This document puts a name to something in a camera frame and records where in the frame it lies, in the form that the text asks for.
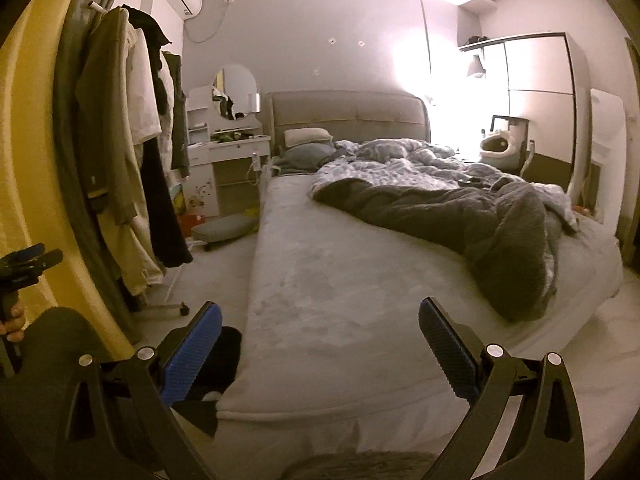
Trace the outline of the person's left hand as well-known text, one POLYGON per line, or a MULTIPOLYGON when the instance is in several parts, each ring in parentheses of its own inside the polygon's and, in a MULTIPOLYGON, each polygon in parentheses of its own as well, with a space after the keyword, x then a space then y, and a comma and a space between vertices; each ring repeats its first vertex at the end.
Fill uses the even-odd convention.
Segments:
POLYGON ((24 339, 24 326, 26 323, 25 307, 21 300, 17 300, 11 308, 11 313, 1 323, 0 332, 6 340, 12 344, 19 344, 24 339))

